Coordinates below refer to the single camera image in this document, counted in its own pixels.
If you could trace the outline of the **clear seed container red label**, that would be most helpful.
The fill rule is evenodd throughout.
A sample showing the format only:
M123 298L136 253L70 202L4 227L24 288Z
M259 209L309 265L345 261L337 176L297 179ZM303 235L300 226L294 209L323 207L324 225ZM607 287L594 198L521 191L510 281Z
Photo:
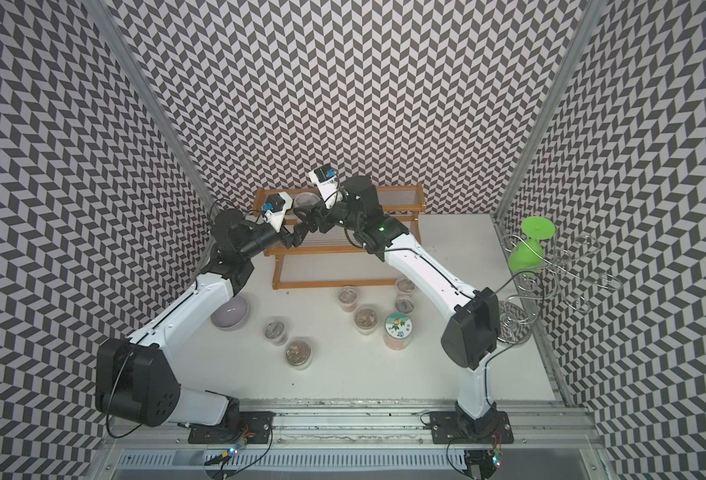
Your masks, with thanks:
M301 192L293 198L292 212L300 222L312 222L318 210L318 205L322 205L321 198L313 192Z

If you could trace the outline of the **orange wooden tiered shelf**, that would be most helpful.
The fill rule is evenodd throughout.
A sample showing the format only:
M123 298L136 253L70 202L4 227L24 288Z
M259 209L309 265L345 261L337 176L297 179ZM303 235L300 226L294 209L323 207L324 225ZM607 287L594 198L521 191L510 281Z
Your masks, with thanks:
M422 183L403 186L378 186L377 193L383 209L401 221L410 232L421 241L419 216L426 211L427 200ZM354 241L351 230L344 230L341 225L327 233L309 233L300 247L287 248L282 243L270 247L264 252L266 257L274 258L271 286L274 290L338 288L344 286L373 287L391 285L396 281L393 276L386 278L331 279L290 281L283 280L282 273L288 256L299 255L342 255L363 253L363 247Z

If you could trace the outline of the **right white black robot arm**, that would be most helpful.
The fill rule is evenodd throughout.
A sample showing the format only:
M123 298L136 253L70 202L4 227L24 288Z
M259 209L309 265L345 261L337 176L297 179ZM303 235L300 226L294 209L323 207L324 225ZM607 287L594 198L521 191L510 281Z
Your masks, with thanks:
M501 415L488 386L489 363L500 334L500 305L490 288L478 290L443 267L400 220L386 213L370 177L340 181L326 165L309 173L320 201L311 210L320 232L339 226L367 253L398 270L427 296L445 321L441 346L460 368L457 424L462 436L482 441Z

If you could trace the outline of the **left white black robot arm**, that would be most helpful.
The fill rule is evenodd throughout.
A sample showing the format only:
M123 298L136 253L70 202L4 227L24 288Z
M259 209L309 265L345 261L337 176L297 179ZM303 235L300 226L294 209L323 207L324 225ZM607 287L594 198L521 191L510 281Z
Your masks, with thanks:
M99 412L147 427L175 423L240 433L237 399L184 386L173 363L191 335L243 289L254 270L253 257L290 239L284 228L290 208L289 201L271 200L262 208L261 222L236 209L217 214L210 258L185 293L127 338L110 338L99 346Z

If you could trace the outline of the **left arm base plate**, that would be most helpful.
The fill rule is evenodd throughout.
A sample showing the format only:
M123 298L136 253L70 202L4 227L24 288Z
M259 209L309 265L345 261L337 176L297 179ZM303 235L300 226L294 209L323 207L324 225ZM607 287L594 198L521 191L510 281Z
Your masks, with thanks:
M247 411L237 420L225 419L216 426L192 425L187 442L192 445L235 444L243 436L248 444L267 445L273 427L275 413L271 411Z

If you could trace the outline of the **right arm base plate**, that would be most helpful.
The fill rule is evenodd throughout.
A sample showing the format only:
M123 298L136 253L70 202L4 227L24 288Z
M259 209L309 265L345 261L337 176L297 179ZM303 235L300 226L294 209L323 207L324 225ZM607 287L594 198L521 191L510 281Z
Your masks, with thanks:
M479 419L462 411L429 411L424 419L434 444L454 442L507 445L514 442L509 417L504 411L490 410Z

